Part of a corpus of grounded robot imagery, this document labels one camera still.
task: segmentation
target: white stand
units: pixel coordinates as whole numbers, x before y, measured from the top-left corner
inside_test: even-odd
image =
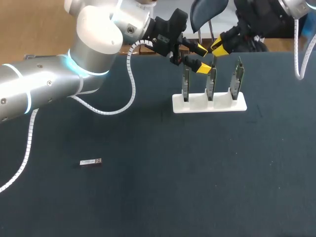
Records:
[[[208,101],[205,93],[190,94],[189,101],[184,102],[183,94],[172,96],[173,112],[183,113],[210,113],[246,111],[247,105],[243,93],[239,93],[238,99],[233,100],[230,88],[228,92],[214,93],[213,101]]]

